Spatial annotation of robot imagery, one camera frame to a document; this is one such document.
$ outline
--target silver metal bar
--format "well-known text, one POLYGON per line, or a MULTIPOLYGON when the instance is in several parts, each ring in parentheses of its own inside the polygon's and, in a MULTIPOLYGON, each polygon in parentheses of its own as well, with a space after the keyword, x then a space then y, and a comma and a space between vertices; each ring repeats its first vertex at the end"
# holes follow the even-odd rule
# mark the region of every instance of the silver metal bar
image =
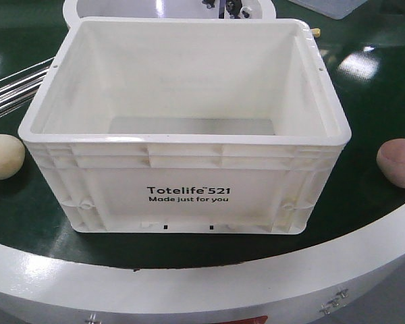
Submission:
POLYGON ((33 87, 39 87, 41 85, 41 82, 43 81, 43 78, 45 75, 40 75, 36 79, 31 80, 27 83, 22 84, 18 88, 11 89, 4 94, 0 96, 0 106, 5 104, 6 102, 10 100, 15 100, 17 99, 20 95, 25 94, 26 92, 30 91, 33 89, 33 87))
POLYGON ((35 73, 29 74, 25 78, 18 79, 18 80, 14 81, 14 82, 11 82, 11 83, 9 83, 9 84, 7 84, 5 86, 2 86, 0 88, 0 97, 6 96, 7 93, 10 90, 12 90, 13 88, 15 88, 17 86, 23 85, 23 84, 25 84, 25 83, 33 80, 33 79, 38 78, 39 76, 42 76, 42 77, 45 76, 45 74, 47 74, 48 70, 49 70, 49 66, 44 67, 43 69, 41 69, 41 70, 39 70, 39 71, 37 71, 35 73))
POLYGON ((0 117, 21 107, 34 97, 52 60, 53 58, 46 59, 0 79, 0 84, 4 84, 5 81, 9 82, 0 87, 0 117))
POLYGON ((38 66, 41 66, 41 65, 43 65, 43 64, 51 63, 51 62, 53 61, 53 59, 54 59, 54 57, 50 57, 49 59, 46 59, 46 60, 44 60, 44 61, 42 61, 42 62, 39 62, 39 63, 36 63, 36 64, 34 64, 34 65, 32 65, 32 66, 29 66, 29 67, 27 67, 26 69, 23 69, 23 70, 18 71, 18 72, 14 73, 14 74, 11 74, 10 76, 6 76, 6 77, 0 79, 0 82, 2 82, 2 81, 4 81, 4 80, 7 80, 7 79, 10 79, 10 78, 12 78, 12 77, 14 77, 14 76, 17 76, 17 75, 19 75, 19 74, 23 74, 24 72, 30 71, 31 69, 34 69, 34 68, 36 68, 36 67, 38 67, 38 66))

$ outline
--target red label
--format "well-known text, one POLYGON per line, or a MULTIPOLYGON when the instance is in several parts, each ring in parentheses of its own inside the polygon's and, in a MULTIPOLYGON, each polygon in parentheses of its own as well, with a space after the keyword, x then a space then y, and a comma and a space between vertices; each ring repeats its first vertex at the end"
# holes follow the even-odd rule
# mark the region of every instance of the red label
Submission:
POLYGON ((240 321, 223 322, 218 324, 264 324, 267 316, 254 317, 253 319, 242 319, 240 321))

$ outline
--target white plastic crate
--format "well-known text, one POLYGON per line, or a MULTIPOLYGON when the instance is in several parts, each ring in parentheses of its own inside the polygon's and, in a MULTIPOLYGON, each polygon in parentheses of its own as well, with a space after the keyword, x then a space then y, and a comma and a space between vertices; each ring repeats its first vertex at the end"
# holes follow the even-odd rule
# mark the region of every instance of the white plastic crate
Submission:
POLYGON ((80 232, 298 234, 350 138, 297 20, 84 18, 19 133, 80 232))

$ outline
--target pink ball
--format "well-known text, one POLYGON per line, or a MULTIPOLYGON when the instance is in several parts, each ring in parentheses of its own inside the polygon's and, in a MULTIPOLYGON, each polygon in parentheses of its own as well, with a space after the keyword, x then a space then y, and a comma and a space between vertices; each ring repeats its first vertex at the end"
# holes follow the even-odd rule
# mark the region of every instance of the pink ball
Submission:
POLYGON ((405 188, 405 138, 382 144, 377 153, 377 164, 392 184, 405 188))

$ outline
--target round ball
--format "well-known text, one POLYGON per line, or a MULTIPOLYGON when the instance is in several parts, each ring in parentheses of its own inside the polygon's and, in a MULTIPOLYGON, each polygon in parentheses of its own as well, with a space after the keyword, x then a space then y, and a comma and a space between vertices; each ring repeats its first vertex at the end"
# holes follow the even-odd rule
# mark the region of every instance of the round ball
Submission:
POLYGON ((16 137, 0 134, 0 180, 17 173, 24 162, 26 149, 16 137))
POLYGON ((405 188, 405 138, 382 144, 377 153, 377 164, 392 184, 405 188))

